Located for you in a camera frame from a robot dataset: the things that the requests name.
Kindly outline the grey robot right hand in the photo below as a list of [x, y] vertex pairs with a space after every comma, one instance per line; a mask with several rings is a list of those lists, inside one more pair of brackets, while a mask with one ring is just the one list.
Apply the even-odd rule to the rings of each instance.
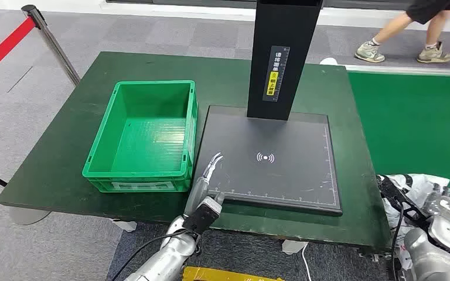
[[450, 251], [450, 189], [434, 183], [422, 206], [428, 216], [428, 235], [442, 248]]

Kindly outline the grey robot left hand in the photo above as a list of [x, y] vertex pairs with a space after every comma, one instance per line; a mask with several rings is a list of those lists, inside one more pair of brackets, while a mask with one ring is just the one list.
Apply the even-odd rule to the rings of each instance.
[[204, 200], [207, 196], [209, 189], [210, 179], [216, 168], [217, 163], [222, 160], [224, 156], [221, 152], [216, 153], [206, 166], [204, 172], [197, 180], [194, 182], [189, 196], [187, 198], [186, 206], [183, 212], [185, 218], [189, 217], [196, 209], [197, 206]]

